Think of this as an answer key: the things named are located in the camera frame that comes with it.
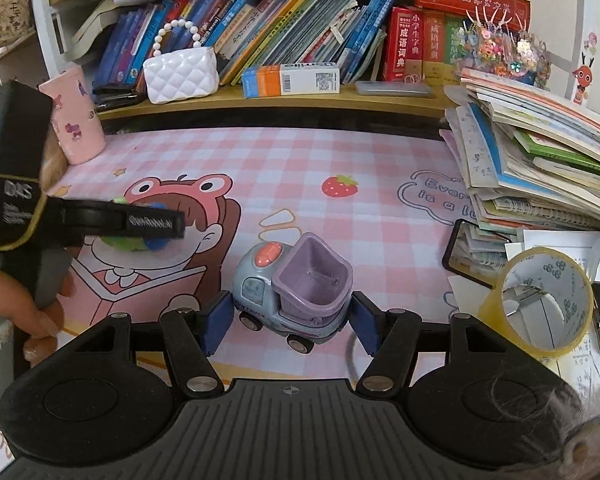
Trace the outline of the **person's left hand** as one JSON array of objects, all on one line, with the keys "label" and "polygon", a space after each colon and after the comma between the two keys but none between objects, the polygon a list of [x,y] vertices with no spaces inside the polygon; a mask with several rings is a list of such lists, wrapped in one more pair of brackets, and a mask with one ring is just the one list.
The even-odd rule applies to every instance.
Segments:
[{"label": "person's left hand", "polygon": [[30,292],[0,271],[0,349],[4,347],[9,325],[29,335],[23,345],[23,356],[35,366],[57,349],[57,335],[64,327],[64,310],[57,299],[47,308],[38,309]]}]

